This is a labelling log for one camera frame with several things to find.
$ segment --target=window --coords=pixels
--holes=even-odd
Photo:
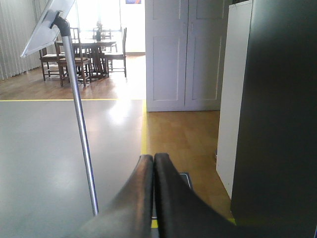
[[[67,16],[71,27],[80,31],[92,31],[100,20],[103,29],[120,31],[120,1],[118,0],[76,0]]]

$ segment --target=black cabinet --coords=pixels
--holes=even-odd
[[[231,210],[263,237],[317,224],[317,1],[254,0]]]

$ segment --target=wall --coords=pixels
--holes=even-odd
[[[127,27],[127,52],[145,52],[145,7],[141,4],[126,4],[121,0],[122,28]]]

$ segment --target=white cabinet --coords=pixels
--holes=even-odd
[[[229,7],[216,170],[232,194],[252,1]]]
[[[231,0],[147,0],[147,110],[219,110]]]

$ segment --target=vertical blinds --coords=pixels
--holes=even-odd
[[[46,0],[0,0],[0,79],[40,65],[39,54],[20,55],[44,9]]]

